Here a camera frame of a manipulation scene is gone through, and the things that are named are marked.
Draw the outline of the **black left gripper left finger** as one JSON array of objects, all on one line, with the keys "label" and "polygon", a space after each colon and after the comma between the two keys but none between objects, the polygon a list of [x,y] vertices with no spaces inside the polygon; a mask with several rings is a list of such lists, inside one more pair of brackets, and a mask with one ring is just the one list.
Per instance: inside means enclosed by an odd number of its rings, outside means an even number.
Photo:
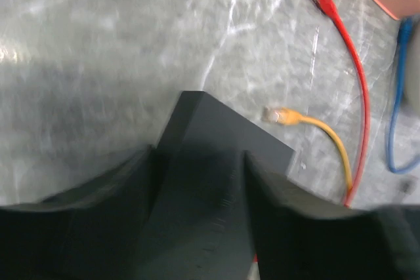
[{"label": "black left gripper left finger", "polygon": [[155,190],[154,149],[39,203],[1,208],[2,279],[128,279]]}]

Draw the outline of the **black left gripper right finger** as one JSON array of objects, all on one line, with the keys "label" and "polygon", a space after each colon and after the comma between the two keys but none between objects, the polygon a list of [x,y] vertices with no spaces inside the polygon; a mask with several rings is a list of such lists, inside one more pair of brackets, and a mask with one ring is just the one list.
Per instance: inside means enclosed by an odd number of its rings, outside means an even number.
[{"label": "black left gripper right finger", "polygon": [[418,279],[419,207],[334,204],[244,157],[262,279]]}]

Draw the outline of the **black network switch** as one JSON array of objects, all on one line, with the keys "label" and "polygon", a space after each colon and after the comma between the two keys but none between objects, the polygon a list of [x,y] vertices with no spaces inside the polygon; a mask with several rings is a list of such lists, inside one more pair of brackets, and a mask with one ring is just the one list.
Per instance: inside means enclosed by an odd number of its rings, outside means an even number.
[{"label": "black network switch", "polygon": [[180,94],[157,146],[163,183],[140,237],[136,279],[247,278],[247,151],[280,173],[294,154],[210,94]]}]

